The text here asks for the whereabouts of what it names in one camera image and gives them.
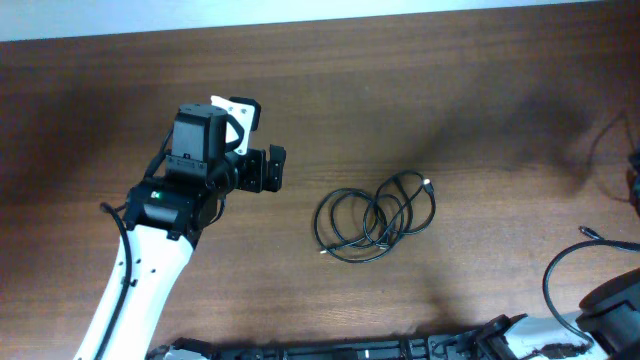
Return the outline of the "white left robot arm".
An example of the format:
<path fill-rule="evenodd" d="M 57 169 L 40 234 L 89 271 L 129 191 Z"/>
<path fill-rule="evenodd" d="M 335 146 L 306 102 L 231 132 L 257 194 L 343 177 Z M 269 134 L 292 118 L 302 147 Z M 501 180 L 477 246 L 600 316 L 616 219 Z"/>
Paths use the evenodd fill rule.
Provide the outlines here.
<path fill-rule="evenodd" d="M 176 280 L 202 232 L 221 218 L 227 195 L 281 189 L 285 149 L 249 146 L 260 115 L 260 104 L 242 97 L 180 106 L 125 203 L 102 204 L 119 248 L 77 358 L 144 358 Z"/>

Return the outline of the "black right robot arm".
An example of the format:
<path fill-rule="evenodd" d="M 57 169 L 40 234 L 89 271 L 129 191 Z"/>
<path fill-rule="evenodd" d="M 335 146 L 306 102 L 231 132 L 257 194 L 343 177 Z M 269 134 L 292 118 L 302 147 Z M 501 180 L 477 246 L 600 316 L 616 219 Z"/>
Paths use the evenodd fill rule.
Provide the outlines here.
<path fill-rule="evenodd" d="M 573 319 L 553 303 L 550 281 L 560 261 L 582 249 L 607 247 L 637 254 L 639 244 L 613 240 L 581 225 L 586 237 L 556 255 L 541 282 L 551 318 L 501 316 L 471 337 L 474 359 L 637 359 L 639 357 L 639 271 L 614 277 L 588 293 Z"/>

